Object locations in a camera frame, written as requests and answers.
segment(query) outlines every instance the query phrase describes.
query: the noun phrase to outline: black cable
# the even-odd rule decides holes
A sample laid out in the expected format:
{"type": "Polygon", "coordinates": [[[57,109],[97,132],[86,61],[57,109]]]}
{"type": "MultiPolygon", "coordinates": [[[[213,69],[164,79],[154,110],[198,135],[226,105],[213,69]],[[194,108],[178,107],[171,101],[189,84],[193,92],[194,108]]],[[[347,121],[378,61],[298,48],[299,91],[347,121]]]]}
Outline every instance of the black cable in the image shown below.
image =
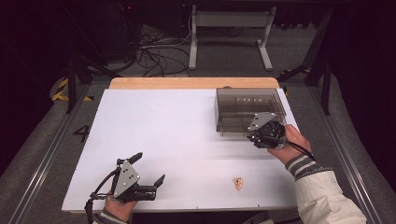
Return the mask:
{"type": "Polygon", "coordinates": [[[275,224],[291,224],[291,223],[293,223],[293,222],[300,221],[300,220],[301,220],[300,217],[295,217],[294,219],[289,219],[289,220],[284,220],[284,221],[276,222],[275,224]]]}
{"type": "Polygon", "coordinates": [[[98,191],[102,188],[102,186],[107,182],[107,180],[115,175],[116,173],[119,173],[121,168],[118,166],[117,169],[112,171],[106,178],[99,184],[99,186],[96,188],[96,190],[91,194],[91,198],[85,203],[85,213],[87,214],[87,219],[88,223],[92,224],[93,223],[93,215],[92,215],[92,208],[93,208],[93,201],[95,199],[104,199],[102,196],[106,196],[107,194],[98,194],[98,191]]]}
{"type": "Polygon", "coordinates": [[[289,140],[286,140],[286,143],[289,144],[291,147],[294,147],[296,150],[302,152],[307,157],[311,158],[311,160],[316,161],[314,155],[310,151],[306,150],[304,147],[302,147],[298,144],[295,144],[289,140]]]}

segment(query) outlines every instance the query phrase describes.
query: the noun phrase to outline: white table surface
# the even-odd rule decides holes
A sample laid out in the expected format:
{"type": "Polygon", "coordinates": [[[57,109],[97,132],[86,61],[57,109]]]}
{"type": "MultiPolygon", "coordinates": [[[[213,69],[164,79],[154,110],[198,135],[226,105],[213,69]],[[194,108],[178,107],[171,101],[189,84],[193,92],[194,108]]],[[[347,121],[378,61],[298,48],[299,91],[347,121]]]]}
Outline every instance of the white table surface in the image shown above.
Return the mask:
{"type": "MultiPolygon", "coordinates": [[[[297,127],[278,89],[286,122],[297,127]]],[[[63,211],[85,202],[116,168],[117,159],[143,152],[134,164],[139,185],[166,174],[154,202],[135,212],[281,209],[296,206],[294,180],[284,165],[244,136],[216,132],[215,89],[106,90],[64,198],[63,211]],[[233,179],[244,185],[236,190],[233,179]]],[[[100,192],[107,193],[111,179],[100,192]]],[[[94,201],[100,211],[104,201],[94,201]]]]}

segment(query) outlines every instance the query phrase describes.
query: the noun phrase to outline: transparent container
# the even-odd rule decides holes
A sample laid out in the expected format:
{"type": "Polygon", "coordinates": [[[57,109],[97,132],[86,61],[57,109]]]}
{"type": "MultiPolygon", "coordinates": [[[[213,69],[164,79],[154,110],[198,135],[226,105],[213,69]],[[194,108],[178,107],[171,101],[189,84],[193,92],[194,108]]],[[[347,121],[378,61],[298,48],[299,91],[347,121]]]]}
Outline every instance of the transparent container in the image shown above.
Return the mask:
{"type": "Polygon", "coordinates": [[[285,110],[276,89],[223,88],[217,89],[215,100],[216,132],[249,133],[255,114],[275,113],[285,125],[285,110]]]}

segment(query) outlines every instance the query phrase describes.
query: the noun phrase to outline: dark floor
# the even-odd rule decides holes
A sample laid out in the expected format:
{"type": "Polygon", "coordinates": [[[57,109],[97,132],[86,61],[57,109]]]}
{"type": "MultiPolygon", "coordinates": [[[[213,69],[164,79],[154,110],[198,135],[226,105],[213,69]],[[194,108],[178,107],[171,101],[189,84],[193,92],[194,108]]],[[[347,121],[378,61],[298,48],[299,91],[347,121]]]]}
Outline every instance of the dark floor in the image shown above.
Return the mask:
{"type": "MultiPolygon", "coordinates": [[[[303,61],[315,31],[312,27],[307,29],[294,28],[286,31],[273,28],[267,44],[268,53],[274,66],[273,72],[265,71],[260,53],[256,49],[255,40],[260,38],[261,30],[246,29],[236,38],[224,37],[218,33],[205,33],[204,36],[199,37],[197,68],[194,71],[189,71],[188,74],[182,72],[177,76],[277,77],[282,70],[292,69],[303,61]]],[[[177,47],[187,52],[190,50],[188,43],[177,47]]],[[[188,57],[179,50],[162,49],[161,55],[176,58],[184,64],[188,63],[188,57]]],[[[180,63],[169,62],[168,64],[169,71],[177,71],[180,68],[183,68],[180,63]]],[[[120,74],[126,77],[139,77],[144,72],[145,69],[135,63],[131,68],[120,74]]],[[[153,69],[151,72],[151,74],[155,74],[158,69],[153,69]]],[[[288,87],[288,100],[299,128],[304,136],[310,140],[318,162],[323,166],[331,166],[334,169],[338,183],[345,195],[361,206],[359,195],[364,194],[364,192],[354,191],[351,185],[353,180],[350,179],[348,172],[345,170],[345,165],[335,153],[336,144],[332,138],[332,133],[326,125],[323,112],[317,106],[318,102],[315,95],[319,95],[320,86],[307,88],[302,82],[303,79],[304,75],[301,74],[292,80],[281,83],[281,86],[288,87]]],[[[61,211],[67,185],[72,178],[79,155],[84,147],[84,144],[81,143],[81,135],[74,135],[73,132],[84,125],[92,125],[100,98],[104,89],[108,88],[109,81],[110,79],[106,77],[94,78],[87,93],[89,96],[94,96],[94,100],[92,102],[82,102],[78,107],[69,127],[65,130],[64,139],[58,143],[59,151],[55,155],[56,158],[54,158],[53,163],[49,164],[49,171],[43,175],[42,185],[38,185],[40,188],[38,188],[36,195],[33,195],[32,204],[27,204],[29,209],[25,211],[25,216],[22,216],[22,219],[17,223],[86,223],[84,214],[70,214],[61,211]]],[[[66,109],[67,102],[55,102],[47,116],[42,119],[35,131],[26,140],[14,161],[1,176],[0,220],[3,220],[4,223],[7,223],[13,217],[23,194],[30,186],[31,180],[40,166],[40,162],[46,156],[48,149],[53,146],[53,140],[57,136],[58,130],[64,126],[63,120],[67,118],[65,115],[66,109]]],[[[361,144],[348,116],[335,78],[332,79],[330,112],[331,115],[328,118],[334,124],[344,150],[356,165],[371,203],[374,205],[382,223],[396,223],[395,192],[376,170],[361,144]]],[[[269,214],[274,221],[293,219],[298,216],[296,209],[270,211],[269,214]]],[[[183,216],[186,215],[171,217],[184,218],[183,216]]],[[[166,221],[163,217],[154,218],[149,214],[135,216],[136,222],[142,220],[142,218],[141,223],[172,222],[170,220],[166,221]]],[[[202,223],[214,223],[208,220],[218,220],[219,217],[205,218],[202,223]]],[[[237,218],[232,219],[235,222],[225,222],[225,219],[222,218],[220,220],[219,223],[240,223],[237,218]]]]}

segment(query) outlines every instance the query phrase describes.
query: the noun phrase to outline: table leg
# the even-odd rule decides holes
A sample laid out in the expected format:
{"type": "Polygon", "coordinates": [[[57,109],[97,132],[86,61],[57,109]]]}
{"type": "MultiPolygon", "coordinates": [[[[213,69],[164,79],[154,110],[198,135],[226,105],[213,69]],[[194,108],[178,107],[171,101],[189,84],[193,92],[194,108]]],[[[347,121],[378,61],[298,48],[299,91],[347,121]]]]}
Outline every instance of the table leg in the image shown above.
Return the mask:
{"type": "Polygon", "coordinates": [[[265,24],[264,35],[261,40],[257,40],[257,45],[259,46],[260,54],[262,55],[262,62],[264,63],[265,70],[267,71],[273,70],[273,66],[271,64],[265,45],[267,44],[268,36],[271,31],[271,26],[274,21],[275,12],[276,12],[276,7],[271,7],[269,18],[267,20],[267,23],[265,24]]]}
{"type": "Polygon", "coordinates": [[[189,69],[193,70],[197,63],[197,23],[196,23],[197,7],[192,6],[191,13],[191,49],[190,49],[190,61],[189,69]]]}

